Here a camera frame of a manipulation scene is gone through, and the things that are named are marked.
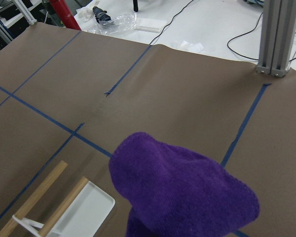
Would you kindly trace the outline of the aluminium frame post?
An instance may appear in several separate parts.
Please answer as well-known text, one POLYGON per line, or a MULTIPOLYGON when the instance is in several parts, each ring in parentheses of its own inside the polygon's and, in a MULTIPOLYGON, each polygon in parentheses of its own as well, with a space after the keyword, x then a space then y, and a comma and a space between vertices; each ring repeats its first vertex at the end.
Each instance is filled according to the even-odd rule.
POLYGON ((284 77, 296 32, 296 0, 265 0, 257 72, 284 77))

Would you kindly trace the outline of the left wooden rack bar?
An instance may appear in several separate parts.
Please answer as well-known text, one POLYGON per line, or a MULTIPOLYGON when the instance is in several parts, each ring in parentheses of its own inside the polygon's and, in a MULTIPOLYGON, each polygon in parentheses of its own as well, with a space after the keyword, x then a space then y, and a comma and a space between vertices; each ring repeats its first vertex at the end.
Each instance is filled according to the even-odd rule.
MULTIPOLYGON (((66 169, 68 164, 63 160, 60 161, 54 169, 47 175, 47 177, 41 182, 41 184, 35 189, 35 191, 29 196, 24 204, 17 210, 14 217, 22 219, 30 212, 30 210, 36 205, 36 203, 42 198, 51 185, 57 180, 57 178, 66 169)), ((0 230, 0 237, 8 237, 17 227, 18 223, 11 217, 6 225, 0 230)))

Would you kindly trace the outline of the white towel rack base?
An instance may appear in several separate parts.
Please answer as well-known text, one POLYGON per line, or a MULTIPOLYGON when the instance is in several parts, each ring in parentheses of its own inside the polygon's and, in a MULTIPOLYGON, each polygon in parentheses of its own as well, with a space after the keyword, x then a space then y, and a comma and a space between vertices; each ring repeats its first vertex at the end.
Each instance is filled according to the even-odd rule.
MULTIPOLYGON (((115 199, 88 180, 88 183, 55 224, 47 237, 92 237, 115 206, 115 199)), ((33 236, 43 223, 22 218, 13 219, 33 236)))

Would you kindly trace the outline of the red cylinder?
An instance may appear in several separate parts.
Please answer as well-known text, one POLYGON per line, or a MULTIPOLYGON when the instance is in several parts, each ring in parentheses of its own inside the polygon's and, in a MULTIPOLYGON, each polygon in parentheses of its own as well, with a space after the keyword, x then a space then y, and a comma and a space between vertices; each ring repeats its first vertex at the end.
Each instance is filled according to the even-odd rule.
POLYGON ((79 24, 64 0, 50 0, 49 2, 66 28, 81 31, 79 24))

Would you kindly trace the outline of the purple towel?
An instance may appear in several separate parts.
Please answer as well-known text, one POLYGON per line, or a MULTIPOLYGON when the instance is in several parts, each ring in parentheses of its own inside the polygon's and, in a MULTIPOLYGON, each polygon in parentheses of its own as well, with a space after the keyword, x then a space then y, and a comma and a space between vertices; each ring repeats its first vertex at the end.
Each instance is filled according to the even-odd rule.
POLYGON ((111 180, 131 204, 128 237, 223 237, 256 220, 256 194, 219 163, 144 132, 109 161, 111 180))

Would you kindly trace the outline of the clear plastic bag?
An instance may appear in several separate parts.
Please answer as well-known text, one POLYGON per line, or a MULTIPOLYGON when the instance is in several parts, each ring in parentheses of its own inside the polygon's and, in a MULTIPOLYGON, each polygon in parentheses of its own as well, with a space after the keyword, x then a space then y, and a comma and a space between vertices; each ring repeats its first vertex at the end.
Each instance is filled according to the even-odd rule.
POLYGON ((96 22, 91 25, 89 32, 101 35, 112 35, 133 30, 136 26, 137 14, 125 14, 111 19, 106 13, 95 15, 96 22))

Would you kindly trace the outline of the right wooden rack bar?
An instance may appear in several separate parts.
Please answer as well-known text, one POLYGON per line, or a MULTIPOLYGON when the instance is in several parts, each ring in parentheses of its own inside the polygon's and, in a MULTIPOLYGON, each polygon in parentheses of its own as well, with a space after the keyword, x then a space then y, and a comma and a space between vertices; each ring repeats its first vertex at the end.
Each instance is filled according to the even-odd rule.
POLYGON ((57 207, 54 213, 49 217, 46 223, 38 232, 40 237, 46 237, 55 224, 59 221, 59 219, 63 216, 65 211, 69 208, 71 203, 75 200, 75 198, 79 195, 85 185, 88 183, 88 179, 85 177, 81 177, 80 180, 75 184, 75 186, 71 189, 71 191, 67 194, 61 204, 57 207))

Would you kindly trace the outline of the wooden rack bar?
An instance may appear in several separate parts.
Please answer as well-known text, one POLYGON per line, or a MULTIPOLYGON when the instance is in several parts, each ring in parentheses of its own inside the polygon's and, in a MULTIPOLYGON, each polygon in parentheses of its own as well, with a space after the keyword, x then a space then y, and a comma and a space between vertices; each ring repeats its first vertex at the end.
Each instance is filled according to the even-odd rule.
POLYGON ((59 219, 63 216, 65 211, 69 208, 71 203, 75 200, 75 198, 79 195, 85 185, 88 183, 88 179, 85 177, 81 177, 80 180, 75 184, 75 186, 71 189, 71 191, 67 194, 61 204, 57 207, 54 213, 49 217, 46 223, 38 232, 40 237, 46 237, 55 224, 59 221, 59 219))
MULTIPOLYGON (((51 185, 57 180, 57 178, 66 169, 68 164, 63 160, 60 161, 54 169, 47 175, 47 177, 41 182, 41 184, 35 189, 35 191, 29 196, 24 204, 17 210, 14 217, 22 219, 30 212, 30 210, 36 205, 36 203, 42 198, 51 185)), ((8 237, 17 227, 18 223, 11 217, 6 225, 0 230, 0 237, 8 237)))

